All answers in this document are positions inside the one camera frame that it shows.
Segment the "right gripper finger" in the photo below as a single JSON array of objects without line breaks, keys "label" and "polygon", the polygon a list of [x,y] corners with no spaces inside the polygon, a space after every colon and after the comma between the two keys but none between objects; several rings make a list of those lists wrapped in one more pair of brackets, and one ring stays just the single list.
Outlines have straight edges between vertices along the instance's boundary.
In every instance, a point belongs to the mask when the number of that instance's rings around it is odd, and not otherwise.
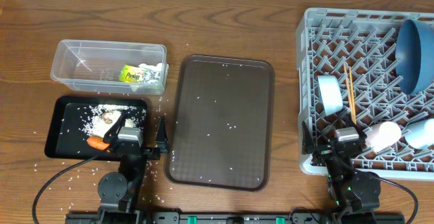
[{"label": "right gripper finger", "polygon": [[365,132],[363,132],[363,130],[361,130],[361,129],[359,128],[359,126],[356,125],[356,124],[353,122],[353,120],[351,119],[351,115],[350,115],[350,114],[346,114],[346,115],[345,115],[345,117],[344,117],[344,122],[345,122],[345,124],[346,124],[347,127],[350,127],[350,128],[353,128],[353,129],[356,130],[356,132],[357,132],[357,134],[358,134],[360,140],[363,140],[363,141],[364,141],[364,140],[367,138],[367,135],[365,134]]},{"label": "right gripper finger", "polygon": [[312,154],[315,151],[315,143],[313,142],[311,133],[305,121],[302,122],[302,153]]}]

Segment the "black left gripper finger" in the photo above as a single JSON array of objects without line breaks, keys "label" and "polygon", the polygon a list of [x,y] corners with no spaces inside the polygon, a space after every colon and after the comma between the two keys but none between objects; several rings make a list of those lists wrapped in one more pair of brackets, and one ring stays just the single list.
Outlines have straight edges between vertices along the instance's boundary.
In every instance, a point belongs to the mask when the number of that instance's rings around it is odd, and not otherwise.
[{"label": "black left gripper finger", "polygon": [[106,144],[112,144],[118,139],[118,135],[122,127],[125,126],[125,113],[121,112],[117,121],[113,123],[111,128],[105,133],[103,142]]},{"label": "black left gripper finger", "polygon": [[161,153],[167,153],[169,151],[169,140],[167,137],[167,132],[165,128],[165,117],[161,117],[158,127],[157,127],[157,134],[156,134],[156,146],[160,150]]}]

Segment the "orange carrot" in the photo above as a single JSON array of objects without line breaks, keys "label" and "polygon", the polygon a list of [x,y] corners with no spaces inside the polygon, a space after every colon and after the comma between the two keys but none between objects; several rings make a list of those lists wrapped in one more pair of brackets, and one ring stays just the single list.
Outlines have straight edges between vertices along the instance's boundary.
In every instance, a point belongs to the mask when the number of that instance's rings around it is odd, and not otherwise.
[{"label": "orange carrot", "polygon": [[89,137],[87,139],[87,144],[90,147],[101,151],[106,151],[110,146],[108,143],[105,143],[102,138],[95,137],[95,136]]}]

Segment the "wooden chopstick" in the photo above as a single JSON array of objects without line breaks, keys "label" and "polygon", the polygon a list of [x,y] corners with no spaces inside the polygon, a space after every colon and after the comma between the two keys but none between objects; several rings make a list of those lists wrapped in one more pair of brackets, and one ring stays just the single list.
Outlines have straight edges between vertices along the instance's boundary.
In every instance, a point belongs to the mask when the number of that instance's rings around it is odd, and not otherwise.
[{"label": "wooden chopstick", "polygon": [[353,76],[352,76],[352,68],[349,67],[349,89],[350,89],[350,99],[351,99],[351,117],[354,124],[357,125],[357,116],[355,110],[355,93],[353,89]]},{"label": "wooden chopstick", "polygon": [[347,88],[347,92],[348,92],[348,102],[349,102],[349,108],[350,108],[350,115],[351,115],[351,99],[350,99],[350,89],[349,89],[349,74],[347,73],[347,65],[346,63],[344,63],[344,74],[346,75],[345,77],[345,83],[346,83],[346,88]]}]

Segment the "light blue rice bowl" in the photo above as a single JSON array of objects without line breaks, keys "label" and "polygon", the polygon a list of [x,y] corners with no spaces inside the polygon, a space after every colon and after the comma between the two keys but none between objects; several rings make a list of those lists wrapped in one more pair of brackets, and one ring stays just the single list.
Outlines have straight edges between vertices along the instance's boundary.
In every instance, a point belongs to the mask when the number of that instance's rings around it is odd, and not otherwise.
[{"label": "light blue rice bowl", "polygon": [[337,78],[333,75],[319,75],[317,80],[325,115],[329,116],[341,111],[343,101]]}]

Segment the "foil snack wrapper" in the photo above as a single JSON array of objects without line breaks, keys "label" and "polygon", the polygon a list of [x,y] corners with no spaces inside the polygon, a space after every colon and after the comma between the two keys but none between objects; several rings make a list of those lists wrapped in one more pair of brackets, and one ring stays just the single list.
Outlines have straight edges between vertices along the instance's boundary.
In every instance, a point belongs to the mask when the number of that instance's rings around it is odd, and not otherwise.
[{"label": "foil snack wrapper", "polygon": [[140,64],[138,67],[125,64],[120,72],[119,81],[125,83],[155,84],[160,80],[163,65]]}]

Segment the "dark blue plate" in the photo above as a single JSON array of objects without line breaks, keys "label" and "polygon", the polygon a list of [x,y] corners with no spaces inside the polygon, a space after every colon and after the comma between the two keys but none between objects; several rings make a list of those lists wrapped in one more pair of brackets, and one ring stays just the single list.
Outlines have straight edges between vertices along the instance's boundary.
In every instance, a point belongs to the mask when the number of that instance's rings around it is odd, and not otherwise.
[{"label": "dark blue plate", "polygon": [[395,57],[399,87],[404,94],[426,90],[433,82],[433,29],[418,20],[406,20],[398,34]]}]

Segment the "brown mushroom piece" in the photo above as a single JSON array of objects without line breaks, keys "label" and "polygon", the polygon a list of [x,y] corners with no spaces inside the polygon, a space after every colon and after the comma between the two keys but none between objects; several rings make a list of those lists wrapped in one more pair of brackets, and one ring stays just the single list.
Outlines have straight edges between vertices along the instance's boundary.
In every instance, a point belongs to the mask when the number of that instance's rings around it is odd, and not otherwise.
[{"label": "brown mushroom piece", "polygon": [[122,115],[120,111],[109,111],[102,114],[102,120],[105,124],[112,125],[115,123]]}]

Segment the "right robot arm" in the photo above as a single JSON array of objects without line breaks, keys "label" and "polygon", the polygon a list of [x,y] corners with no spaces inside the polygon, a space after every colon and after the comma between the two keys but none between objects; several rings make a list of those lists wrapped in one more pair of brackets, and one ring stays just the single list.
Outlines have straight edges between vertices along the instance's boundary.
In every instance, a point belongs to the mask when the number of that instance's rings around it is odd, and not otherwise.
[{"label": "right robot arm", "polygon": [[[302,122],[301,149],[328,171],[328,190],[337,202],[332,218],[353,223],[362,216],[375,222],[367,213],[380,206],[380,179],[373,172],[362,172],[351,165],[351,158],[361,153],[366,134],[348,115],[344,127],[335,136],[318,144],[306,122]],[[184,123],[175,134],[167,167],[167,177],[174,183],[212,186],[243,191],[262,189],[268,181],[269,148],[252,125],[246,132],[222,132],[217,122],[208,131],[202,122]]]}]

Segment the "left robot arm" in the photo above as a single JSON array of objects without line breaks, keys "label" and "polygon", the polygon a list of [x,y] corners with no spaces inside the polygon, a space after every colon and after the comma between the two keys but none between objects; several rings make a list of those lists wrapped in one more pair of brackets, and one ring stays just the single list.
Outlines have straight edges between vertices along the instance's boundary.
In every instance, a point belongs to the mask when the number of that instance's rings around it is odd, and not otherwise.
[{"label": "left robot arm", "polygon": [[98,184],[97,224],[146,222],[144,212],[136,208],[146,164],[149,160],[159,160],[165,148],[143,147],[142,129],[126,127],[125,121],[125,113],[120,113],[103,138],[107,149],[120,157],[120,165],[118,171],[104,175]]}]

